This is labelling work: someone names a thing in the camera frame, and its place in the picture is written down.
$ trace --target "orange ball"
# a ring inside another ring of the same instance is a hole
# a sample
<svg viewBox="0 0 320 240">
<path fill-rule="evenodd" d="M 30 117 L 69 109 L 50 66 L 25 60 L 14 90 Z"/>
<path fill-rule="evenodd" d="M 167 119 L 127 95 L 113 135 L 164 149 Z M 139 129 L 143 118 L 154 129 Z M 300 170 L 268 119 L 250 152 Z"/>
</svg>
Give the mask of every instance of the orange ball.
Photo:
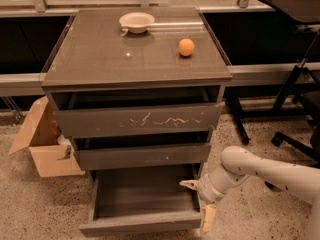
<svg viewBox="0 0 320 240">
<path fill-rule="evenodd" d="M 184 38 L 179 42 L 179 52 L 182 56 L 190 56 L 194 51 L 194 43 L 189 38 Z"/>
</svg>

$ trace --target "speckled floor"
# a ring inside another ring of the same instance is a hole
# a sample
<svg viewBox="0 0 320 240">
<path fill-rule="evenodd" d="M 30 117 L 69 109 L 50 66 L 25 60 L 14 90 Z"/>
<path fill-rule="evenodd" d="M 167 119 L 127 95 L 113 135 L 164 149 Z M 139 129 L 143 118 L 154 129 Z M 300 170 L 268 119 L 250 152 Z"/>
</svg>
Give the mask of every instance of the speckled floor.
<svg viewBox="0 0 320 240">
<path fill-rule="evenodd" d="M 85 239 L 78 227 L 86 223 L 92 183 L 86 176 L 40 178 L 25 149 L 8 155 L 19 126 L 11 126 L 10 113 L 0 113 L 0 239 Z M 308 159 L 288 145 L 274 147 L 270 140 L 276 130 L 290 133 L 305 143 L 312 128 L 306 120 L 250 121 L 245 127 L 252 140 L 246 146 L 254 154 L 282 161 L 309 164 Z M 212 152 L 204 168 L 219 163 L 221 151 L 229 145 L 242 146 L 230 114 L 223 113 L 212 137 Z M 140 239 L 304 239 L 311 206 L 285 192 L 271 191 L 252 177 L 231 189 L 217 205 L 212 230 L 199 236 L 197 230 L 131 236 L 106 240 Z"/>
</svg>

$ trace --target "drawer cabinet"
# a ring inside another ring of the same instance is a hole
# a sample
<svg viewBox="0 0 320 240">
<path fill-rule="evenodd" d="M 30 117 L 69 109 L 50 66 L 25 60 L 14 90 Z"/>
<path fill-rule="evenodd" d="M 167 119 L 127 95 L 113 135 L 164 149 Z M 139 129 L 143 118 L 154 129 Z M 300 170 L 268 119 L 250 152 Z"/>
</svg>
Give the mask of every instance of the drawer cabinet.
<svg viewBox="0 0 320 240">
<path fill-rule="evenodd" d="M 135 11 L 161 29 L 121 35 L 119 18 Z M 190 57 L 177 50 L 186 35 Z M 42 87 L 79 166 L 95 175 L 85 236 L 200 226 L 197 193 L 179 183 L 208 159 L 230 79 L 193 8 L 79 11 Z"/>
</svg>

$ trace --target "cardboard box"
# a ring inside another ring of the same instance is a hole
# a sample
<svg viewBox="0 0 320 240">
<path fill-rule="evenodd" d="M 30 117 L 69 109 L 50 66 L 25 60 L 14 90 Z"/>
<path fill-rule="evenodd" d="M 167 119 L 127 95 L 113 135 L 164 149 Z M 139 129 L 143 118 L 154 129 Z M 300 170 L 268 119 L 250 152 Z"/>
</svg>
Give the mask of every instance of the cardboard box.
<svg viewBox="0 0 320 240">
<path fill-rule="evenodd" d="M 61 132 L 46 97 L 36 100 L 17 133 L 9 154 L 28 148 L 40 177 L 83 175 L 69 145 L 57 142 Z"/>
</svg>

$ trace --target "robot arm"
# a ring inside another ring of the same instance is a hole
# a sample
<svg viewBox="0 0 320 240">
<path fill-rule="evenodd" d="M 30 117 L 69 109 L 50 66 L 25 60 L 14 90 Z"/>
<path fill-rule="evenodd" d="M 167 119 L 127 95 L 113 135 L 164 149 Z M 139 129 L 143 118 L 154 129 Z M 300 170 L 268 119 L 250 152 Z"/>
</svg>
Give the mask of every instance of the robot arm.
<svg viewBox="0 0 320 240">
<path fill-rule="evenodd" d="M 320 239 L 320 170 L 281 161 L 260 158 L 236 146 L 226 148 L 221 154 L 221 164 L 199 180 L 180 184 L 198 191 L 207 203 L 203 231 L 214 216 L 214 204 L 219 202 L 229 188 L 239 186 L 250 175 L 257 176 L 313 205 L 307 240 Z"/>
</svg>

